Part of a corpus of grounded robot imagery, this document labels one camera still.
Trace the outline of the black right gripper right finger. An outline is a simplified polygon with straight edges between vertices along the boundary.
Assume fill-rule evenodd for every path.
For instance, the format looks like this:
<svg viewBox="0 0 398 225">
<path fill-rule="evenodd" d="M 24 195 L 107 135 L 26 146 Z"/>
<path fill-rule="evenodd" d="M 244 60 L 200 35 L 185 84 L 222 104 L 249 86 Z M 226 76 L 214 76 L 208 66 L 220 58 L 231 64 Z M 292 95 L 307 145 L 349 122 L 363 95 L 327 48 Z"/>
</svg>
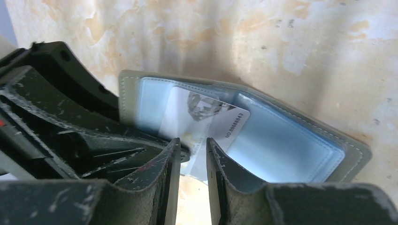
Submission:
<svg viewBox="0 0 398 225">
<path fill-rule="evenodd" d="M 395 225 L 398 211 L 366 183 L 268 183 L 207 139 L 207 176 L 214 225 Z"/>
</svg>

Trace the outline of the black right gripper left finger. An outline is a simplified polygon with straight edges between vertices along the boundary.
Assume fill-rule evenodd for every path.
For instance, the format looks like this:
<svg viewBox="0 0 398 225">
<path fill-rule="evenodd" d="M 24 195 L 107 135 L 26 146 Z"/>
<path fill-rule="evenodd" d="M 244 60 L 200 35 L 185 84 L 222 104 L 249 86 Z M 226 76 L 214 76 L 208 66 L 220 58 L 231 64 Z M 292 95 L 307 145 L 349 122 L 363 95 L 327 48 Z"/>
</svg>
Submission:
<svg viewBox="0 0 398 225">
<path fill-rule="evenodd" d="M 115 183 L 108 180 L 15 180 L 0 184 L 3 225 L 173 225 L 181 144 Z"/>
</svg>

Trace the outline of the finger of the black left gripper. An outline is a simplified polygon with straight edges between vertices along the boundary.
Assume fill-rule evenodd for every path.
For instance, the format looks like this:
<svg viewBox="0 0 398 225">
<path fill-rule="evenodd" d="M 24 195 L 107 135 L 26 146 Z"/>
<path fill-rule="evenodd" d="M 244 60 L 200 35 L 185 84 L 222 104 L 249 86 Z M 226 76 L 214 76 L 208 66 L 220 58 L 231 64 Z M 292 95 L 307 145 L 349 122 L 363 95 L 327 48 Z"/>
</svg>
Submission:
<svg viewBox="0 0 398 225">
<path fill-rule="evenodd" d="M 78 103 L 34 67 L 0 70 L 0 172 L 21 180 L 119 180 L 164 162 L 168 140 L 107 117 L 98 98 Z"/>
<path fill-rule="evenodd" d="M 95 79 L 62 41 L 33 42 L 30 49 L 18 48 L 0 59 L 0 83 L 6 73 L 31 66 L 65 96 L 111 120 L 119 121 L 118 97 Z"/>
</svg>

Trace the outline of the grey leather card holder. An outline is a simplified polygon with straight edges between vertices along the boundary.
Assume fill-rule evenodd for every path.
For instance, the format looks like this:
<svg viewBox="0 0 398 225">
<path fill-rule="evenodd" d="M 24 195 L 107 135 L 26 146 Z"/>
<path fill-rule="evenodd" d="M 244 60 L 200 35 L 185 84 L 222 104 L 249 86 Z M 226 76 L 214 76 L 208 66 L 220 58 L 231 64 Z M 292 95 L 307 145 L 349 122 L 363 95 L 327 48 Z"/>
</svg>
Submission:
<svg viewBox="0 0 398 225">
<path fill-rule="evenodd" d="M 124 70 L 119 74 L 121 121 L 163 137 L 159 130 L 173 87 L 249 111 L 248 120 L 231 146 L 220 147 L 240 166 L 267 182 L 348 182 L 372 157 L 366 144 L 269 95 L 229 82 Z"/>
</svg>

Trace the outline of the silver VIP card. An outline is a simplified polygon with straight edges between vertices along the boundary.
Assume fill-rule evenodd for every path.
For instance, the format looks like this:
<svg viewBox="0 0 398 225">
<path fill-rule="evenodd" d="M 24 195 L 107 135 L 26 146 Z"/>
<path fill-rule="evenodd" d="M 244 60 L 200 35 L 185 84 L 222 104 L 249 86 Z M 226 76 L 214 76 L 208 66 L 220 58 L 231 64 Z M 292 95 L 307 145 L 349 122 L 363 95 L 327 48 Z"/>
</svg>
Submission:
<svg viewBox="0 0 398 225">
<path fill-rule="evenodd" d="M 191 90 L 173 87 L 159 134 L 178 137 L 191 153 L 181 173 L 207 183 L 206 140 L 213 138 L 228 149 L 250 116 L 248 110 Z"/>
</svg>

